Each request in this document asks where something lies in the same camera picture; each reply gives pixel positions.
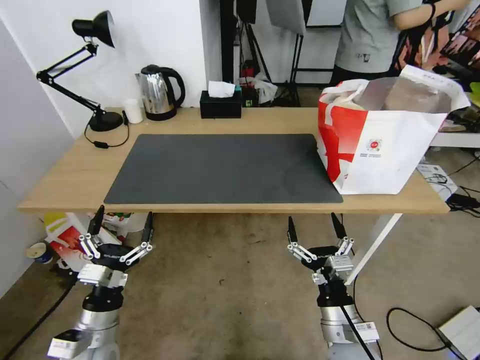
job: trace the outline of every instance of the lamp base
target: lamp base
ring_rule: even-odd
[[[93,115],[88,122],[90,129],[96,132],[106,132],[118,128],[124,123],[122,115],[116,112],[107,111],[103,113],[101,110],[98,114]]]

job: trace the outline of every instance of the electric kettle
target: electric kettle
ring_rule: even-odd
[[[146,117],[155,121],[173,118],[185,99],[185,84],[180,74],[169,67],[148,65],[135,75]],[[175,79],[180,87],[178,99],[169,78]]]

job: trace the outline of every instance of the tissue box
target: tissue box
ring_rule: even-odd
[[[242,117],[242,92],[237,90],[232,97],[210,97],[202,91],[200,97],[202,119],[239,119]]]

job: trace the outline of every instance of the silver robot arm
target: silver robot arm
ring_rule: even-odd
[[[90,221],[88,233],[79,237],[80,245],[91,263],[78,273],[78,280],[93,289],[84,299],[80,320],[72,329],[55,336],[47,355],[57,359],[118,360],[116,333],[122,291],[127,283],[127,269],[153,250],[153,214],[147,216],[141,244],[135,248],[104,244],[98,237],[104,207]]]
[[[354,299],[344,285],[353,269],[349,254],[354,240],[347,237],[335,214],[332,214],[332,220],[339,238],[337,246],[306,249],[299,244],[293,219],[289,217],[287,250],[313,271],[311,278],[320,292],[316,301],[320,307],[323,338],[328,344],[328,358],[378,360],[380,357],[371,346],[380,338],[375,323],[360,318]]]

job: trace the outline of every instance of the white table leg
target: white table leg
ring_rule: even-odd
[[[370,233],[367,243],[355,252],[355,256],[352,259],[353,270],[345,281],[345,285],[350,285],[354,282],[360,270],[363,269],[402,215],[401,213],[395,213],[393,215],[380,216]]]

